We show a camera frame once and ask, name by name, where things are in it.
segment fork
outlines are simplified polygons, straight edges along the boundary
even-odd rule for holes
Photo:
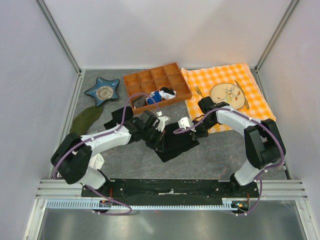
[[[195,89],[195,91],[196,91],[196,93],[198,95],[200,95],[201,97],[204,98],[204,96],[202,95],[202,92],[201,92],[200,88],[198,87],[198,85],[194,85],[194,89]]]

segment wooden organizer tray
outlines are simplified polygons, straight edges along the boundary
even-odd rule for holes
[[[154,91],[160,91],[161,88],[167,87],[176,91],[175,98],[158,102],[158,106],[164,107],[175,104],[192,97],[192,93],[186,83],[177,63],[171,63],[149,70],[132,73],[123,77],[126,91],[129,96],[137,93],[150,94]],[[134,109],[134,100],[140,96],[130,100],[133,113],[141,114],[145,110],[153,110],[155,104],[150,104]]]

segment gold knife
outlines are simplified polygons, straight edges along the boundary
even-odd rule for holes
[[[236,86],[237,86],[237,87],[242,91],[242,93],[243,93],[243,96],[244,96],[244,105],[245,105],[246,109],[249,109],[250,106],[249,106],[249,102],[248,102],[248,100],[247,100],[247,98],[246,98],[245,92],[243,91],[243,89],[242,89],[242,87],[240,86],[240,84],[239,84],[236,80],[234,80],[234,81],[235,81]]]

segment black base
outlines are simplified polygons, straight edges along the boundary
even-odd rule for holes
[[[98,191],[128,205],[135,206],[191,206],[221,205],[222,198],[257,198],[259,193],[256,183],[232,191],[230,183],[219,180],[201,179],[112,179]],[[82,189],[82,197],[98,197],[87,188]]]

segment robotic arm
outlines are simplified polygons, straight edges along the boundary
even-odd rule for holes
[[[236,189],[250,184],[265,167],[280,159],[279,149],[273,139],[252,120],[269,129],[280,143],[283,153],[286,154],[277,125],[273,120],[252,119],[233,110],[225,102],[213,103],[210,97],[203,98],[198,105],[204,114],[214,109],[216,111],[211,112],[200,121],[191,121],[188,117],[184,117],[178,122],[180,126],[178,130],[189,131],[193,139],[197,139],[208,137],[208,130],[214,125],[226,124],[244,136],[247,160],[230,177],[232,188]],[[90,159],[93,156],[116,146],[127,145],[139,140],[145,141],[149,148],[163,152],[164,129],[169,120],[168,117],[162,116],[161,112],[158,112],[156,116],[150,111],[145,111],[139,118],[132,117],[125,121],[119,130],[116,130],[118,128],[116,126],[91,135],[78,136],[75,133],[70,133],[52,156],[51,163],[56,166],[68,150],[82,141],[87,141],[64,159],[58,167],[58,172],[68,184],[79,182],[99,189],[110,180],[99,170],[89,167]]]

